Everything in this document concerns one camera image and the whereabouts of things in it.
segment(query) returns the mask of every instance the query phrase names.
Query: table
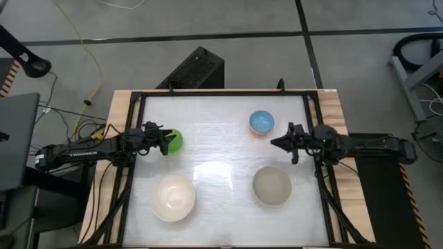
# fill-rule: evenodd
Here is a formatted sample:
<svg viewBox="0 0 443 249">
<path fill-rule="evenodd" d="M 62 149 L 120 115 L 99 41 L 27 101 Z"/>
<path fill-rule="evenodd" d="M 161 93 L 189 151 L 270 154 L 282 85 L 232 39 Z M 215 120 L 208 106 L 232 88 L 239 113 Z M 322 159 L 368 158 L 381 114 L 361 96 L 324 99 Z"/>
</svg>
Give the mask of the table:
<svg viewBox="0 0 443 249">
<path fill-rule="evenodd" d="M 129 103 L 132 92 L 167 92 L 168 90 L 118 90 L 114 92 L 113 100 L 111 102 L 111 107 L 108 116 L 108 124 L 113 124 L 117 129 L 124 130 L 126 125 L 126 119 L 129 111 Z M 214 91 L 214 90 L 204 90 L 204 89 L 186 89 L 186 90 L 176 90 L 176 91 Z M 220 89 L 218 91 L 280 91 L 277 89 Z M 294 90 L 287 89 L 286 91 L 307 91 L 305 89 Z M 320 102 L 320 108 L 323 115 L 323 122 L 333 128 L 335 128 L 339 133 L 347 134 L 347 129 L 345 125 L 345 120 L 343 117 L 343 112 L 341 110 L 341 104 L 338 97 L 338 93 L 336 90 L 318 90 L 318 98 Z M 311 112 L 314 113 L 314 105 L 311 106 Z M 134 107 L 134 112 L 138 112 L 138 106 Z M 131 123 L 131 127 L 135 127 L 136 116 L 133 116 L 133 120 Z M 109 130 L 107 137 L 115 136 L 116 132 Z M 353 159 L 346 158 L 343 160 L 344 163 L 353 167 L 356 170 L 356 165 Z M 101 186 L 101 194 L 100 200 L 98 200 L 98 190 L 99 190 L 99 182 L 102 178 L 102 175 L 105 171 L 105 168 L 108 166 L 108 161 L 100 161 L 96 167 L 96 175 L 95 181 L 96 185 L 94 189 L 91 189 L 91 193 L 89 195 L 88 206 L 85 211 L 84 222 L 82 225 L 82 231 L 80 233 L 80 240 L 85 235 L 87 228 L 90 224 L 91 220 L 91 228 L 94 228 L 96 224 L 96 219 L 98 219 L 98 224 L 105 218 L 109 211 L 109 204 L 111 202 L 111 195 L 114 187 L 114 180 L 116 177 L 116 167 L 110 167 L 106 175 L 103 177 L 102 186 Z M 363 195 L 363 190 L 361 188 L 361 183 L 358 178 L 352 171 L 345 167 L 335 166 L 334 173 L 336 177 L 338 193 L 340 195 L 341 205 L 343 211 L 346 213 L 350 221 L 355 225 L 355 227 L 361 232 L 361 234 L 370 241 L 374 241 L 374 233 L 372 231 L 372 226 L 368 214 L 368 209 L 365 204 L 365 199 Z M 120 184 L 120 191 L 123 188 L 124 184 Z M 92 191 L 95 191 L 95 202 L 100 203 L 100 210 L 98 212 L 98 217 L 96 217 L 96 210 L 92 214 L 92 202 L 93 202 L 93 194 Z M 334 231 L 335 241 L 341 241 L 341 234 L 339 229 L 338 221 L 334 215 L 334 212 L 331 210 L 331 218 L 332 225 Z M 117 213 L 116 218 L 114 219 L 113 229 L 111 233 L 110 242 L 117 242 L 118 237 L 118 226 L 120 224 L 120 216 L 121 211 Z M 93 229 L 89 229 L 86 233 L 85 239 L 88 239 L 93 234 Z"/>
</svg>

